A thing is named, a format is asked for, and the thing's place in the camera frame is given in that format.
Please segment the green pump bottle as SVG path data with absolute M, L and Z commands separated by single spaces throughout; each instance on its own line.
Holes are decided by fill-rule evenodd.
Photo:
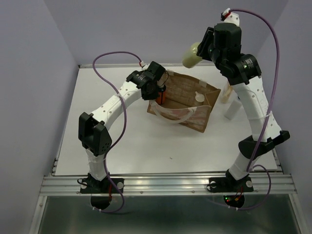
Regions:
M 192 68 L 202 61 L 202 58 L 197 55 L 200 42 L 195 42 L 183 56 L 182 64 L 186 68 Z

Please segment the brown burlap canvas bag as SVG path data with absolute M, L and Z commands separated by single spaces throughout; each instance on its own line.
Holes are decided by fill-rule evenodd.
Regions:
M 147 112 L 163 121 L 205 132 L 221 90 L 203 80 L 170 70 L 162 76 L 160 83 L 166 85 L 165 102 L 158 105 L 155 100 L 149 101 Z M 205 96 L 202 106 L 194 106 L 195 92 Z

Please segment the clear pump bottle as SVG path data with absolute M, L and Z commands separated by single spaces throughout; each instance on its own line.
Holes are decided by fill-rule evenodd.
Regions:
M 202 106 L 205 96 L 199 92 L 195 92 L 194 106 Z

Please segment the amber liquid clear bottle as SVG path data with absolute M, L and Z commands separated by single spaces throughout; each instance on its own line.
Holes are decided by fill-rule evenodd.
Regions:
M 220 101 L 222 103 L 227 103 L 232 94 L 232 91 L 233 91 L 232 86 L 227 82 L 224 88 L 222 89 Z

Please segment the white bottle black cap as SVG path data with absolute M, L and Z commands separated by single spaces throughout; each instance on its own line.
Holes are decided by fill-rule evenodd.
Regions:
M 227 111 L 225 112 L 224 117 L 227 118 L 228 120 L 232 120 L 239 112 L 241 106 L 242 106 L 242 103 L 241 103 L 240 98 L 236 97 L 230 104 Z

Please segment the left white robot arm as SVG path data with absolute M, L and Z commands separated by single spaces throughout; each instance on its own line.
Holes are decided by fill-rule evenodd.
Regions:
M 155 100 L 159 97 L 158 81 L 166 69 L 152 61 L 142 71 L 133 71 L 117 93 L 91 113 L 82 113 L 78 120 L 78 138 L 86 149 L 89 160 L 89 174 L 92 187 L 97 192 L 108 188 L 104 169 L 104 155 L 112 145 L 109 129 L 115 120 L 138 99 Z

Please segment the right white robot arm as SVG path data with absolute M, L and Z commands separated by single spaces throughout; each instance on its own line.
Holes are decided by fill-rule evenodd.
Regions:
M 238 144 L 239 155 L 226 172 L 224 184 L 236 190 L 257 159 L 290 138 L 277 124 L 269 108 L 261 70 L 255 56 L 241 53 L 241 28 L 233 23 L 208 27 L 197 55 L 211 61 L 240 99 L 252 134 Z

